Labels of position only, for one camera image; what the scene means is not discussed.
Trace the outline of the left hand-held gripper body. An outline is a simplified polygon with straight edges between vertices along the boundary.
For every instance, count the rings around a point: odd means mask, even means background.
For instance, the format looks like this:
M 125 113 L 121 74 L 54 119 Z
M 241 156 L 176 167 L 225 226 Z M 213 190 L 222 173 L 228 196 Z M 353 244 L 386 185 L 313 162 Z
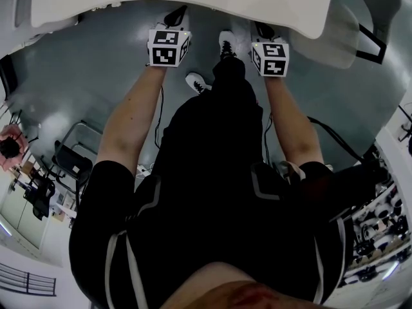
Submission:
M 192 33 L 189 30 L 187 9 L 181 25 L 176 27 L 166 27 L 164 24 L 166 15 L 162 15 L 160 22 L 149 30 L 147 50 L 150 66 L 178 67 L 187 55 L 191 44 Z

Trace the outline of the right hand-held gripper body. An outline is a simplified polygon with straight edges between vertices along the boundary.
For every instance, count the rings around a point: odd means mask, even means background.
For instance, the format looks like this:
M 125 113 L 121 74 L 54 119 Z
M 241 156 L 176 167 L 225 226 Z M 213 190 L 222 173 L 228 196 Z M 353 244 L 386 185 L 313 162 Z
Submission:
M 274 30 L 273 37 L 262 38 L 251 28 L 251 59 L 262 77 L 285 77 L 289 64 L 289 44 Z

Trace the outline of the person's right forearm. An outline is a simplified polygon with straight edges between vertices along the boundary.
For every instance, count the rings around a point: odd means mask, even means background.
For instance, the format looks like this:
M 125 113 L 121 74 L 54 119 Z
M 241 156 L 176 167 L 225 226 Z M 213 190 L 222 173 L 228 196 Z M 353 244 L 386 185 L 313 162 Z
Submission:
M 277 139 L 286 161 L 298 166 L 308 162 L 323 163 L 317 132 L 283 79 L 266 77 L 265 87 Z

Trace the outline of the person's left forearm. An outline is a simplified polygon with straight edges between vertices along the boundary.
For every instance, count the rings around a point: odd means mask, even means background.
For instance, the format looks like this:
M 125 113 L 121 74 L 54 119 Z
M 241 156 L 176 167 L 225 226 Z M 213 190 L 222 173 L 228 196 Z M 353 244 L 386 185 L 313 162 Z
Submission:
M 166 67 L 148 66 L 105 125 L 96 162 L 112 161 L 137 172 L 138 159 L 156 111 Z

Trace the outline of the person's right white shoe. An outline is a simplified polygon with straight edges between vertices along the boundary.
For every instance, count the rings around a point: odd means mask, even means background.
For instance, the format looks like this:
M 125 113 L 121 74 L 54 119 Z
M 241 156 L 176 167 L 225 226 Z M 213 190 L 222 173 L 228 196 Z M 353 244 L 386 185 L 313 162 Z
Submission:
M 236 57 L 236 38 L 232 31 L 223 30 L 219 35 L 220 59 Z

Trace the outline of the person's white shoe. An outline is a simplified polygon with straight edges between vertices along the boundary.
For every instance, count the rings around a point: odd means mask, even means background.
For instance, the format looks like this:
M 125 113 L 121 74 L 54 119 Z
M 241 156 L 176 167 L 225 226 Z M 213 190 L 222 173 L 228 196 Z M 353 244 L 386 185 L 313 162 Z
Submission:
M 223 30 L 219 35 L 220 59 L 236 57 L 236 38 L 232 31 Z
M 199 95 L 212 89 L 212 86 L 207 84 L 204 78 L 195 72 L 188 73 L 185 77 L 185 81 Z

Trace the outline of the person's left white shoe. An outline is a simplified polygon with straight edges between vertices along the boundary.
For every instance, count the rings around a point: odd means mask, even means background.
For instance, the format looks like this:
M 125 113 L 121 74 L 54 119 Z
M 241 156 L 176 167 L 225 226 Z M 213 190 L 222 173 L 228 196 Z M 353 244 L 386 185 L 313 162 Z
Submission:
M 199 95 L 212 89 L 212 86 L 207 84 L 204 78 L 195 72 L 188 73 L 185 77 L 185 81 Z

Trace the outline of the gray chair with black legs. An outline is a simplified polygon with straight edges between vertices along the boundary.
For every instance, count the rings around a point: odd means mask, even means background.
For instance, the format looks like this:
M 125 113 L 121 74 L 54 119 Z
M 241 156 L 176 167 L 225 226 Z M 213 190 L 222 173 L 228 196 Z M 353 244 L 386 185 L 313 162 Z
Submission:
M 374 55 L 359 50 L 359 37 L 365 35 L 379 47 Z M 292 48 L 312 61 L 338 69 L 348 69 L 358 57 L 382 64 L 387 44 L 359 24 L 353 12 L 338 0 L 332 0 L 322 34 L 310 39 L 295 30 L 289 31 Z

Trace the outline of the person's black clothing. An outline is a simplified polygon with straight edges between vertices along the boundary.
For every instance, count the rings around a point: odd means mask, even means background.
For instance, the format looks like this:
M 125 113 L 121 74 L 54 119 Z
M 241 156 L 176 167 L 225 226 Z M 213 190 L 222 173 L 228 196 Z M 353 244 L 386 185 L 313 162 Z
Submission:
M 164 131 L 140 185 L 112 161 L 95 164 L 73 224 L 71 271 L 98 309 L 160 309 L 197 270 L 232 265 L 256 282 L 325 306 L 351 239 L 324 198 L 333 173 L 262 155 L 262 116 L 245 65 L 214 67 L 212 89 L 190 98 Z

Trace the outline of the black sled-base chair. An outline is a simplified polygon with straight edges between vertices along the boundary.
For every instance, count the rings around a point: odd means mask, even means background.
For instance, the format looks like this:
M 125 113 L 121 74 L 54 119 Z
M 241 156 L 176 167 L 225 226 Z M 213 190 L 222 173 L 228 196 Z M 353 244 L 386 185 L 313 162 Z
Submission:
M 93 162 L 86 156 L 82 156 L 80 153 L 75 151 L 76 147 L 83 149 L 87 154 L 96 156 L 97 152 L 82 142 L 74 143 L 71 147 L 66 145 L 66 141 L 69 139 L 71 134 L 78 127 L 85 127 L 93 133 L 100 135 L 101 132 L 94 128 L 92 125 L 84 120 L 80 120 L 74 123 L 68 132 L 64 135 L 62 140 L 56 140 L 54 143 L 55 152 L 52 156 L 52 163 L 58 168 L 58 172 L 55 173 L 55 180 L 58 184 L 64 187 L 66 190 L 70 191 L 75 195 L 76 208 L 79 208 L 81 190 L 87 185 L 92 168 Z M 69 185 L 66 185 L 62 179 L 68 175 L 75 182 L 75 188 L 72 189 Z

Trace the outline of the black waist pack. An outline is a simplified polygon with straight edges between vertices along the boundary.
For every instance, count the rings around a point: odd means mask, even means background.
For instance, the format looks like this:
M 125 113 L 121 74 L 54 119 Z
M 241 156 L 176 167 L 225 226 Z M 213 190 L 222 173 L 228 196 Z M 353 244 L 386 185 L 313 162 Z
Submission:
M 388 177 L 378 161 L 355 165 L 325 178 L 324 198 L 337 212 L 360 207 L 376 198 L 376 186 Z

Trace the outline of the pink chair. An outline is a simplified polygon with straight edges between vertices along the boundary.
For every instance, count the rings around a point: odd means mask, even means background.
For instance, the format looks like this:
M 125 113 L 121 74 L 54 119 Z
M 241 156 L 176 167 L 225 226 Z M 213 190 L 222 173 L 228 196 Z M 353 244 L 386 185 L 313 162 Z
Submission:
M 6 159 L 0 153 L 0 167 L 2 167 L 4 171 L 9 170 L 13 166 L 19 165 L 22 162 L 23 155 L 28 147 L 28 141 L 17 124 L 10 124 L 3 128 L 0 132 L 0 141 L 5 140 L 7 137 L 12 137 L 19 144 L 20 153 L 15 158 L 9 159 Z

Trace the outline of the black mesh office chair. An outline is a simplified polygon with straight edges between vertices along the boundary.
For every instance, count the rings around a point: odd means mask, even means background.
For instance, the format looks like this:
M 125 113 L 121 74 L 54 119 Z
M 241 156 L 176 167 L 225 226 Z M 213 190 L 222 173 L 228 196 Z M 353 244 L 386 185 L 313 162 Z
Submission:
M 26 186 L 23 198 L 32 204 L 33 215 L 42 220 L 49 216 L 50 199 L 55 194 L 54 182 L 38 172 L 33 173 L 32 179 Z

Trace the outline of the shelf of white robot parts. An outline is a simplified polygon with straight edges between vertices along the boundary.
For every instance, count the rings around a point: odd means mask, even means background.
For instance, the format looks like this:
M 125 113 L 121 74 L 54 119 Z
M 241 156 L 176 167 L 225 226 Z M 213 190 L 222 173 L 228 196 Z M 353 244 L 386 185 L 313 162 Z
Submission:
M 412 257 L 411 232 L 396 182 L 382 186 L 379 195 L 356 212 L 352 221 L 353 259 L 340 288 L 385 279 Z

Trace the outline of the long black metal railing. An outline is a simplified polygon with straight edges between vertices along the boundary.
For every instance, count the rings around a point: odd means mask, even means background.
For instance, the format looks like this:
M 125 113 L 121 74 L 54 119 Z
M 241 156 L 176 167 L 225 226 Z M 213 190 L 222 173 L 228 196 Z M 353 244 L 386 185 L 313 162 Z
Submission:
M 17 294 L 55 297 L 56 279 L 24 272 L 0 263 L 0 289 Z

